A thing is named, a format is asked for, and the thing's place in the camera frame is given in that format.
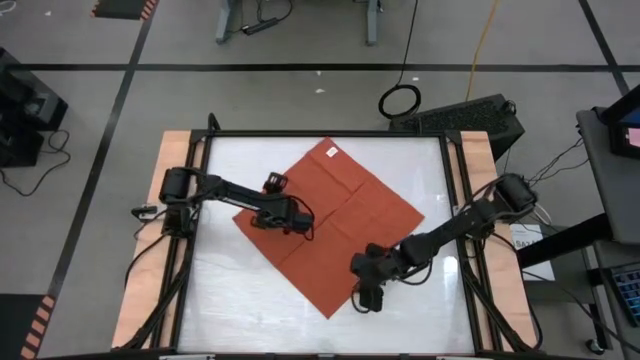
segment computer monitor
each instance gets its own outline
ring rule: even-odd
[[[609,127],[611,152],[640,159],[640,85],[610,107],[596,111]]]

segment white table surface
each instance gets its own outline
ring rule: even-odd
[[[261,189],[270,172],[285,172],[321,140],[215,138],[208,172]],[[332,140],[425,215],[415,233],[451,218],[438,139]],[[424,285],[387,284],[380,313],[359,314],[347,300],[327,320],[242,234],[232,220],[239,211],[220,202],[203,205],[180,351],[473,353],[454,242],[440,250]]]

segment yellow cable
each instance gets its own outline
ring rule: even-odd
[[[484,38],[487,37],[489,28],[491,27],[491,23],[493,22],[493,15],[495,15],[496,9],[498,8],[499,3],[500,3],[500,0],[493,0],[493,5],[491,6],[491,13],[489,14],[489,19],[487,19],[487,23],[484,26],[484,30],[482,30],[482,36],[480,36],[480,41],[478,42],[476,53],[473,55],[473,63],[471,64],[471,73],[469,73],[469,85],[467,86],[467,96],[465,96],[464,101],[469,101],[469,96],[471,96],[471,87],[473,86],[473,75],[476,72],[476,64],[478,63],[478,54],[480,54],[480,49],[482,49],[482,44],[484,44]]]

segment table leg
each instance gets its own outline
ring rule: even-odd
[[[600,214],[518,250],[518,260],[524,269],[611,238],[609,219]]]
[[[228,28],[236,1],[242,0],[220,0],[220,14],[218,14],[218,28],[216,29],[216,43],[218,44],[223,44],[229,39]]]
[[[378,1],[369,0],[367,6],[367,46],[378,43]]]

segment gray floor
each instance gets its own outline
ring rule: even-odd
[[[245,3],[244,18],[253,23],[255,3]],[[589,3],[618,63],[640,64],[635,26],[640,3]],[[377,47],[364,45],[364,5],[348,0],[298,0],[280,25],[252,37],[235,35],[218,46],[217,0],[161,0],[140,63],[400,63],[413,4],[383,4]],[[16,10],[0,17],[0,46],[27,64],[127,64],[141,23],[92,19],[92,5],[88,0],[20,0]],[[409,61],[469,64],[490,6],[489,0],[420,1]],[[266,8],[280,14],[286,1],[272,0]],[[606,65],[573,0],[502,1],[479,63]],[[5,214],[0,217],[5,234],[1,293],[47,291],[124,72],[37,75],[69,102],[62,127],[71,132],[73,159],[31,198],[0,187]],[[376,105],[397,76],[396,71],[136,72],[40,355],[109,349],[134,248],[137,223],[129,209],[146,200],[163,131],[204,127],[211,111],[225,129],[384,129],[387,122]],[[629,86],[640,83],[640,74],[624,77]],[[428,109],[462,101],[468,73],[408,72],[405,81],[421,89],[422,108]],[[620,96],[606,72],[478,73],[473,97],[494,93],[518,105],[527,132],[513,147],[507,169],[525,176],[578,139],[576,111]],[[390,101],[390,110],[402,110],[409,100],[398,95]],[[577,149],[558,166],[585,158]],[[29,188],[55,161],[56,155],[43,155],[37,167],[7,174]],[[571,225],[602,211],[588,166],[561,173],[536,190],[557,224]],[[589,356],[582,344],[594,336],[593,326],[577,307],[534,304],[534,309],[545,350]],[[619,351],[607,358],[620,358]]]

